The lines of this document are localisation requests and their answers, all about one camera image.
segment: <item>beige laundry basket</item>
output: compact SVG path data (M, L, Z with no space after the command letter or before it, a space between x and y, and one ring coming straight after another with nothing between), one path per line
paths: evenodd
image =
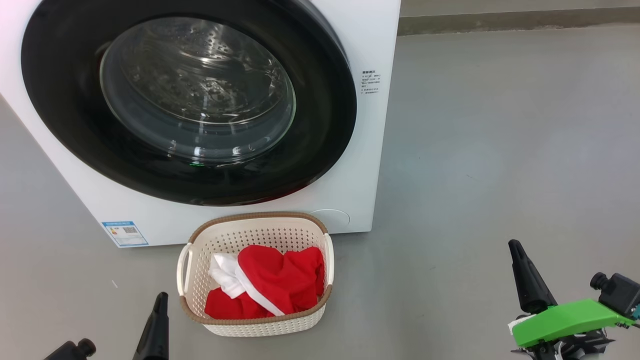
M220 287L208 273L211 254L237 254L253 244L274 247L283 253L319 248L324 256L325 278L324 294L318 304L300 313L249 320L216 320L205 314L209 291ZM289 334L313 327L324 313L333 284L333 244L326 227L304 213L253 213L219 218L206 222L191 235L180 253L176 278L184 312L217 335Z

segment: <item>basket handle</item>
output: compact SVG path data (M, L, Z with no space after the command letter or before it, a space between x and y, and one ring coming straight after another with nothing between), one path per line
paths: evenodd
M191 247L191 243L187 243L180 251L180 257L178 258L178 268L175 271L175 280L178 284L178 294L180 296L184 296L184 293L187 292L187 288L185 288L185 284L189 284L189 274L191 273L191 251L189 248ZM187 277L184 277L184 260L187 258L189 254L189 262L187 263Z
M326 233L324 234L324 240L326 242L326 258L329 259L326 282L327 285L333 285L333 242L331 241L331 236Z

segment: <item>front-loading washing machine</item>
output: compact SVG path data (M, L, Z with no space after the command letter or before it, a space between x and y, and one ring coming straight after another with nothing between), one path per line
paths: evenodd
M260 211L369 231L399 6L0 0L0 94L119 247Z

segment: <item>red cloth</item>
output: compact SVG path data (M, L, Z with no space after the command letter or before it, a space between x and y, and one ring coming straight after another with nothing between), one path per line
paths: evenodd
M238 254L238 264L255 289L285 314L308 310L324 293L324 259L317 247L288 251L250 245ZM205 313L215 319L273 316L247 292L231 299L220 288L209 292Z

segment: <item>door glass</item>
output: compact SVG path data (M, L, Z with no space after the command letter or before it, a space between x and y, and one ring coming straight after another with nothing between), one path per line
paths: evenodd
M291 80L266 48L229 26L187 17L122 33L102 58L100 84L124 126L194 165L264 153L296 111Z

